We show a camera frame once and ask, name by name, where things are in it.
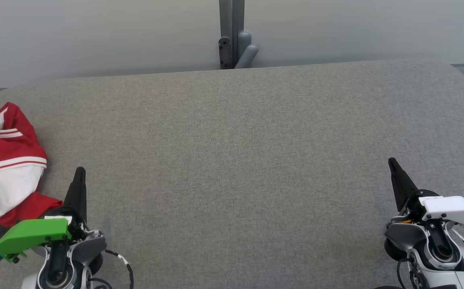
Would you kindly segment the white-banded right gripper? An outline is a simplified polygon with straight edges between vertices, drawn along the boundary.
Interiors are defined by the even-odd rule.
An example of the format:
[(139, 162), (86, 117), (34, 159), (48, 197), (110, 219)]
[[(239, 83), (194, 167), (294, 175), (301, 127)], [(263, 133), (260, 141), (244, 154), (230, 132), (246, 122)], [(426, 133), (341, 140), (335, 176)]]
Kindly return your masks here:
[(442, 196), (428, 189), (418, 189), (397, 159), (388, 159), (391, 182), (399, 211), (413, 223), (429, 220), (454, 222), (464, 227), (464, 197)]

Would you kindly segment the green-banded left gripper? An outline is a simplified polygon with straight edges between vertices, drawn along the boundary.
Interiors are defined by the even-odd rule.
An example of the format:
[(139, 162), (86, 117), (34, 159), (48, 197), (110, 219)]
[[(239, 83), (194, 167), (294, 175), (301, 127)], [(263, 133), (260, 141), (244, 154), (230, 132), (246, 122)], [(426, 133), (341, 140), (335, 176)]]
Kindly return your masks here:
[(0, 225), (0, 261), (15, 262), (25, 251), (54, 242), (70, 246), (84, 238), (87, 228), (86, 170), (77, 167), (64, 206), (43, 218), (18, 221), (13, 226)]

